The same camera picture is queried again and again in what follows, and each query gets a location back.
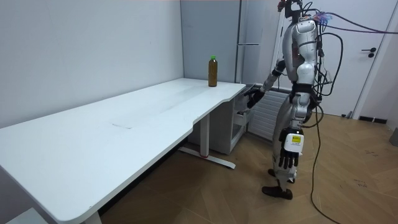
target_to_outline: baseboard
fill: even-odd
[[[379,124],[387,124],[387,120],[386,119],[370,118],[370,117],[360,116],[359,120],[360,121],[369,121],[369,122],[379,123]]]

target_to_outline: bottle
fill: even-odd
[[[211,60],[209,61],[209,86],[210,87],[217,86],[217,69],[218,69],[218,62],[216,61],[216,56],[212,55]]]

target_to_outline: door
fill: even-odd
[[[314,1],[312,8],[337,13],[370,28],[386,30],[396,4],[397,0],[317,0]],[[291,19],[284,19],[285,28],[291,23],[289,20]],[[363,30],[337,17],[333,17],[329,21],[329,25]],[[343,38],[344,55],[333,94],[324,97],[321,106],[326,114],[341,116],[354,111],[373,61],[376,58],[375,56],[370,57],[372,52],[369,49],[376,48],[373,54],[377,55],[383,34],[362,34],[329,27],[326,28],[325,32],[332,32]],[[331,35],[324,35],[323,50],[325,52],[323,59],[325,68],[331,74],[331,78],[333,78],[340,58],[340,41]],[[282,58],[282,41],[279,44],[278,58]],[[281,77],[279,84],[282,88],[291,88],[291,83],[287,77]],[[323,93],[329,93],[330,88],[331,85],[326,85]]]

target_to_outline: door handle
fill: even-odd
[[[375,47],[372,47],[371,49],[368,49],[368,50],[362,50],[362,51],[370,51],[370,52],[376,52],[376,50],[377,50],[377,48],[375,48]]]

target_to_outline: yellow label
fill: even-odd
[[[301,136],[293,136],[293,140],[292,141],[296,142],[296,143],[300,143],[301,142]]]

